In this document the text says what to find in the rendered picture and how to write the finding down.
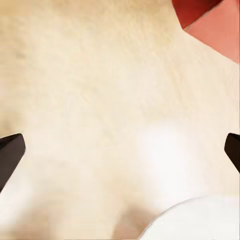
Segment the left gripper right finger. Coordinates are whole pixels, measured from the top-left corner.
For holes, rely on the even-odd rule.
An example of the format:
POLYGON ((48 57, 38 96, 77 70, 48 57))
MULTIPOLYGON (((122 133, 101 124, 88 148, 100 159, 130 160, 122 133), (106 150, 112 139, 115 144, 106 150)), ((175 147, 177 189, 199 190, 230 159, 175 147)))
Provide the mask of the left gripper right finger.
POLYGON ((224 151, 240 173, 240 135, 229 133, 227 135, 224 151))

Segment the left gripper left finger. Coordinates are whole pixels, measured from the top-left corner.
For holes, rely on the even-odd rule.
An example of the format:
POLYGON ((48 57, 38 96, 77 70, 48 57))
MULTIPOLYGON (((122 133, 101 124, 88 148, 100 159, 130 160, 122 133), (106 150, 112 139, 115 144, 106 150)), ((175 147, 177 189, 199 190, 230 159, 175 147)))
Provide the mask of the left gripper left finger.
POLYGON ((0 193, 26 153, 22 133, 0 138, 0 193))

